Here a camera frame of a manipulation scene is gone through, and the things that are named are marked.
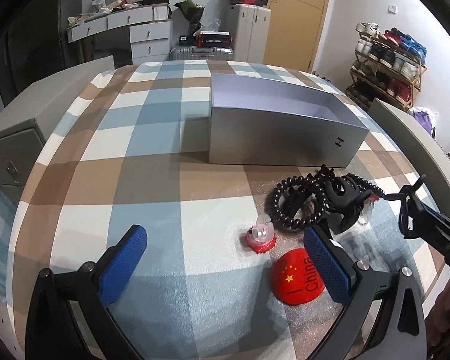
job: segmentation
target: human hand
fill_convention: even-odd
[[[450,280],[425,319],[425,330],[428,348],[438,346],[450,331]]]

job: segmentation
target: wooden door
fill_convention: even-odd
[[[269,0],[270,28],[263,63],[309,71],[328,0]]]

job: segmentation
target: white dresser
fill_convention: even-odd
[[[172,38],[168,10],[168,4],[146,5],[85,20],[67,30],[68,42],[129,26],[133,64],[166,61]]]

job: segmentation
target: suitcase latch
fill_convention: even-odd
[[[18,171],[17,168],[15,168],[15,165],[12,161],[8,161],[7,167],[5,168],[7,170],[7,173],[10,175],[10,177],[13,179],[13,182],[15,184],[19,184],[20,181],[18,180]]]

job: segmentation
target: suitcase handle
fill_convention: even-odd
[[[209,54],[213,54],[214,53],[214,50],[212,49],[212,48],[209,48],[209,49],[200,49],[200,48],[198,48],[198,47],[192,47],[192,49],[190,50],[190,52],[193,54],[193,53],[202,53],[202,54],[204,54],[204,53],[209,53]]]

